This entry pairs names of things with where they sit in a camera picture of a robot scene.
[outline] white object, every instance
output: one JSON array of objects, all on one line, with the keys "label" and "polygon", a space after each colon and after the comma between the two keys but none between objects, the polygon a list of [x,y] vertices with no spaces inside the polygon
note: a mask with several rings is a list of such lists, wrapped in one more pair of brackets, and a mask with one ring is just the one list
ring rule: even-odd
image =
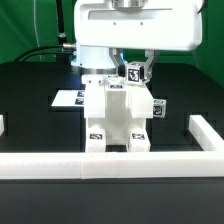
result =
[{"label": "white object", "polygon": [[[89,139],[89,132],[94,127],[105,130],[106,145],[127,145],[132,129],[140,129],[146,134],[146,118],[153,117],[153,98],[145,84],[127,85],[125,78],[114,75],[86,75],[83,82],[86,83],[86,151],[96,151],[95,142],[91,149]],[[149,151],[149,142],[142,143],[137,151]]]},{"label": "white object", "polygon": [[59,90],[52,103],[52,107],[83,107],[85,91]]},{"label": "white object", "polygon": [[223,151],[224,140],[201,115],[191,115],[189,131],[204,151]]},{"label": "white object", "polygon": [[87,47],[76,43],[76,59],[71,63],[73,66],[79,66],[87,69],[113,69],[109,49],[107,47]]},{"label": "white object", "polygon": [[105,152],[106,151],[106,132],[105,129],[97,126],[88,128],[86,131],[86,152]]},{"label": "white object", "polygon": [[201,0],[145,0],[141,9],[117,10],[112,0],[78,0],[75,36],[83,46],[192,50],[202,41],[201,6]]},{"label": "white object", "polygon": [[224,152],[1,153],[0,179],[223,177]]},{"label": "white object", "polygon": [[150,141],[145,129],[130,130],[130,137],[127,145],[128,152],[149,152]]},{"label": "white object", "polygon": [[0,115],[0,136],[4,132],[4,122],[3,122],[3,116]]}]

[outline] white cube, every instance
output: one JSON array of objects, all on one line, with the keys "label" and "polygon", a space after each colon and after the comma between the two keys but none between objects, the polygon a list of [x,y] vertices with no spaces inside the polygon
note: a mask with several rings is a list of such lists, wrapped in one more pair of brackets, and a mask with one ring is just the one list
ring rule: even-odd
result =
[{"label": "white cube", "polygon": [[146,130],[132,129],[127,144],[128,152],[148,152],[150,151],[150,141]]},{"label": "white cube", "polygon": [[86,135],[86,152],[106,151],[105,129],[89,128],[86,132]]}]

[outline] black cable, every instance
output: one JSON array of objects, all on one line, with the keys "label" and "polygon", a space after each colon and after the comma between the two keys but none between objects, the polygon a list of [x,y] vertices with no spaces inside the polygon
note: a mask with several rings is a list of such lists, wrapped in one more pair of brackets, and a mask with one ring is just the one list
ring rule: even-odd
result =
[{"label": "black cable", "polygon": [[35,54],[30,54],[30,55],[27,55],[25,58],[23,58],[23,62],[26,61],[28,58],[31,58],[31,57],[35,57],[35,56],[42,56],[42,55],[52,55],[52,54],[56,54],[55,52],[48,52],[48,53],[35,53]]},{"label": "black cable", "polygon": [[62,1],[56,0],[57,6],[57,17],[58,17],[58,43],[63,44],[67,42],[67,38],[64,30],[64,18],[63,18],[63,9],[62,9]]},{"label": "black cable", "polygon": [[200,10],[198,11],[198,13],[200,13],[200,12],[202,12],[204,10],[204,8],[206,7],[207,3],[208,3],[208,0],[204,0],[203,1],[203,4],[202,4]]},{"label": "black cable", "polygon": [[22,62],[26,61],[27,59],[31,58],[31,57],[35,57],[35,56],[39,56],[39,55],[56,55],[56,54],[67,54],[67,55],[73,55],[73,52],[46,52],[46,53],[35,53],[35,54],[30,54],[27,55],[25,58],[23,58]]},{"label": "black cable", "polygon": [[25,56],[33,53],[33,52],[36,52],[36,51],[53,49],[53,48],[62,48],[62,47],[63,47],[63,45],[49,45],[49,46],[37,47],[37,48],[31,49],[29,51],[26,51],[26,52],[22,53],[19,57],[17,57],[14,60],[14,62],[19,62],[23,57],[25,57]]}]

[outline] black tabletop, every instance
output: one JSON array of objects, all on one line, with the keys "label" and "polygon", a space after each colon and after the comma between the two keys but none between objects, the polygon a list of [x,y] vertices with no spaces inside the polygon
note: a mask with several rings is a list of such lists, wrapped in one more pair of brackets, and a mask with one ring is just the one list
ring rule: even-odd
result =
[{"label": "black tabletop", "polygon": [[[2,64],[0,151],[83,151],[83,109],[51,107],[59,89],[82,88],[70,66]],[[147,123],[152,151],[200,150],[187,130],[190,114],[223,137],[224,88],[193,66],[157,64],[149,88],[168,102],[166,117]],[[223,200],[224,178],[9,180],[0,181],[0,222],[222,224]]]},{"label": "black tabletop", "polygon": [[[83,108],[51,107],[59,89],[84,89],[80,80],[81,75],[70,66],[2,64],[0,114],[4,115],[6,131],[0,138],[0,151],[84,151]],[[201,150],[188,132],[190,114],[203,115],[224,135],[224,88],[195,67],[157,64],[149,88],[154,98],[167,100],[166,117],[147,121],[151,151]]]}]

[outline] green wall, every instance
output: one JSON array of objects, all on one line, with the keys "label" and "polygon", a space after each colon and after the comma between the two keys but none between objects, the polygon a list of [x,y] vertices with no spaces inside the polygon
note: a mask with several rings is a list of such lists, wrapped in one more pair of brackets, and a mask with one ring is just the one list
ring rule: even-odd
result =
[{"label": "green wall", "polygon": [[[37,47],[34,28],[34,2],[39,45],[57,44],[55,0],[0,1],[0,63],[12,61],[19,54]],[[68,41],[74,40],[73,6],[75,0],[63,0]],[[161,63],[195,65],[224,86],[224,0],[211,0],[203,12],[203,43],[194,52],[161,52]],[[126,50],[130,60],[144,60],[143,51]]]}]

